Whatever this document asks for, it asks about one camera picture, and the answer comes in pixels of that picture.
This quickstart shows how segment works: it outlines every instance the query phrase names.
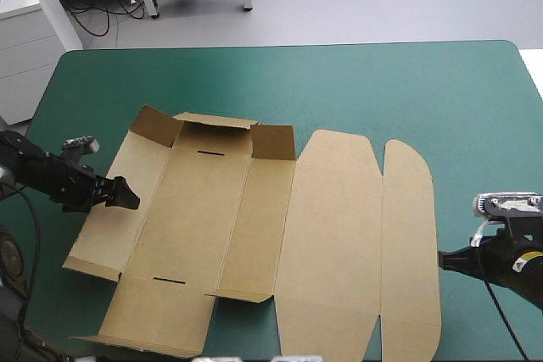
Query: cardboard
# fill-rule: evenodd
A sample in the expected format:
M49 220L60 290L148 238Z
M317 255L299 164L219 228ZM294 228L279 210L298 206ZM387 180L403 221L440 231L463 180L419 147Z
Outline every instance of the cardboard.
M441 333L437 253L428 166L411 147L391 140L383 172L383 361L432 360Z
M382 190L365 137L313 134L296 165L277 272L283 354L362 360L379 314Z
M360 361L381 314L385 358L423 360L439 339L433 193L404 150L388 145L383 178L363 136L317 131L296 161L292 126L143 107L108 173L127 178L140 209L93 208L64 263L118 281L98 334L82 339L191 358L215 297L274 295L284 354ZM396 232L414 247L397 269L408 255ZM398 288L410 275L422 288Z

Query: drawer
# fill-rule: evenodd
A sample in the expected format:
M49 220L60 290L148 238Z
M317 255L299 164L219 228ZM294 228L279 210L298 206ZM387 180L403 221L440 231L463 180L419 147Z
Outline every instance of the drawer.
M0 19L0 50L54 35L41 10Z
M56 64L62 54L64 47L56 36L4 48L0 50L0 78Z
M56 64L0 79L0 117L8 124L31 119Z

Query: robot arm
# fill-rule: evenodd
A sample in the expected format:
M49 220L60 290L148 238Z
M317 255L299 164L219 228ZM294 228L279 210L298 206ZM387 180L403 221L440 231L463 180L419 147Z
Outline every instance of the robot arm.
M473 201L473 212L484 219L482 226L504 227L490 237L484 237L484 228L479 228L470 246L439 252L439 266L509 288L543 309L543 196L532 192L480 194Z
M97 151L98 142L91 136L67 140L57 156L15 131L0 132L0 182L10 186L19 182L44 192L62 203L64 212L89 212L98 203L137 209L139 198L124 177L111 180L79 164L82 155ZM0 200L10 194L8 188L0 188Z

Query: white desk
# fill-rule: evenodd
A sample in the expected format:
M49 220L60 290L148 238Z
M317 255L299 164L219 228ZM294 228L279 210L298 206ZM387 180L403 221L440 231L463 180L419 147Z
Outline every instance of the white desk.
M31 119L60 56L76 49L59 0L0 0L0 118Z

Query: sticker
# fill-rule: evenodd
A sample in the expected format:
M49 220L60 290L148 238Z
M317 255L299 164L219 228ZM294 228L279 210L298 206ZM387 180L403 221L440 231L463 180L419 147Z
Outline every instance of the sticker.
M543 256L543 252L527 252L515 260L515 263L512 264L512 269L520 273L531 259L540 258L541 256Z

